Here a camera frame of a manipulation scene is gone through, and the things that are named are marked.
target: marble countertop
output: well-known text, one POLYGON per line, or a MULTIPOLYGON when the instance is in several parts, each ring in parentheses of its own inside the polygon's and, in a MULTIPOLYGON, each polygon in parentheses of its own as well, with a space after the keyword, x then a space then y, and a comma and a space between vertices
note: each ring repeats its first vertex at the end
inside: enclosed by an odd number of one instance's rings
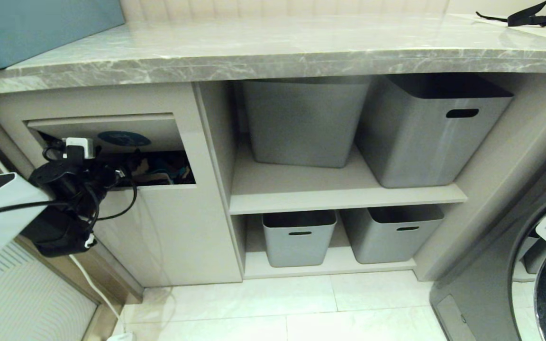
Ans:
POLYGON ((546 73, 546 35, 453 15, 130 22, 0 71, 0 93, 413 72, 546 73))

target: white cabinet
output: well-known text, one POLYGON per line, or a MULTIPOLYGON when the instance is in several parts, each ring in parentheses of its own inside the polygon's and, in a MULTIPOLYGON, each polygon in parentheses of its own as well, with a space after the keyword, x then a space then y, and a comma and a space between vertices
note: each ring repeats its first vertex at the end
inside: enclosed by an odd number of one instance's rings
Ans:
MULTIPOLYGON (((113 119, 113 130, 131 130, 133 122, 143 127, 160 115, 160 127, 147 131, 161 138, 160 150, 166 141, 184 147, 196 184, 139 186, 135 206, 98 222, 95 233, 144 287, 241 281, 199 102, 190 83, 34 91, 0 95, 0 123, 37 167, 45 162, 39 129, 71 134, 113 119)), ((130 189, 109 192, 100 216, 122 211, 131 199, 130 189)))

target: electrical wires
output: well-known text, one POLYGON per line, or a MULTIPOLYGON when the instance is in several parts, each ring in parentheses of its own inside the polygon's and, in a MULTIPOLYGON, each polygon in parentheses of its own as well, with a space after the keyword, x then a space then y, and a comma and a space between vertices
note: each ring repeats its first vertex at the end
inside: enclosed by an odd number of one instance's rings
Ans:
POLYGON ((94 216, 91 218, 90 224, 88 226, 88 231, 90 231, 91 233, 94 230, 94 225, 98 221, 98 215, 100 214, 100 202, 98 200, 98 197, 94 193, 94 190, 89 185, 85 185, 84 188, 85 191, 88 192, 88 194, 91 196, 91 199, 94 201, 94 216))
POLYGON ((0 213, 8 212, 8 211, 15 211, 17 209, 39 207, 39 206, 68 206, 68 205, 69 205, 69 203, 66 203, 65 201, 36 201, 34 203, 24 203, 24 204, 9 205, 9 206, 0 207, 0 213))
POLYGON ((91 278, 90 276, 87 274, 87 272, 85 271, 84 267, 82 266, 82 264, 77 260, 77 258, 74 256, 74 255, 69 255, 70 259, 73 261, 73 263, 75 263, 75 265, 80 269, 80 271, 82 272, 83 276, 85 277, 85 280, 87 281, 87 283, 90 285, 90 287, 92 289, 94 289, 94 291, 96 291, 96 293, 102 297, 102 299, 104 300, 104 302, 109 306, 109 308, 113 311, 113 314, 115 314, 115 317, 117 317, 118 320, 121 321, 121 323, 123 324, 123 330, 124 332, 126 332, 126 323, 125 321, 121 318, 121 315, 119 315, 119 313, 117 313, 117 310, 115 310, 115 307, 113 306, 113 304, 111 304, 111 301, 109 301, 109 299, 104 296, 104 294, 102 293, 102 291, 100 291, 100 289, 98 289, 98 287, 96 287, 96 285, 94 285, 93 281, 91 281, 91 278))
POLYGON ((98 218, 98 221, 113 219, 113 218, 117 218, 118 216, 122 216, 127 211, 130 211, 130 209, 134 206, 134 203, 136 203, 136 198, 138 197, 138 188, 137 188, 136 183, 134 182, 134 180, 128 179, 128 181, 130 181, 130 184, 132 184, 132 190, 134 192, 134 196, 132 197, 132 202, 130 203, 130 205, 126 209, 124 209, 123 211, 121 211, 121 212, 119 212, 119 213, 117 213, 115 215, 105 216, 104 218, 98 218))

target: gray storage bin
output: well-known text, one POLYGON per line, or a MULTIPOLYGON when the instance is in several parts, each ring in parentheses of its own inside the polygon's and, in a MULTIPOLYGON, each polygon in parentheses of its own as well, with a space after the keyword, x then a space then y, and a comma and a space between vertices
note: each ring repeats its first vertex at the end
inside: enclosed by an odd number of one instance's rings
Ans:
POLYGON ((342 211, 355 259, 362 264, 406 261, 444 219, 436 205, 342 211))
POLYGON ((336 220, 331 210, 263 214, 269 264, 276 268, 320 265, 336 220))
POLYGON ((388 75, 373 89, 355 142, 388 188, 454 181, 513 97, 470 73, 388 75))
POLYGON ((343 76, 244 81, 255 160, 344 167, 370 80, 343 76))

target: blue box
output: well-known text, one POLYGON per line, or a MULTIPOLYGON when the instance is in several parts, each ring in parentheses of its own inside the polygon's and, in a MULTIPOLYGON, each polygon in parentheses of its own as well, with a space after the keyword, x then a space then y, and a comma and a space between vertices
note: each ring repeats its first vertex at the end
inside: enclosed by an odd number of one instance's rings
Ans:
POLYGON ((0 0, 0 69, 123 23, 119 0, 0 0))

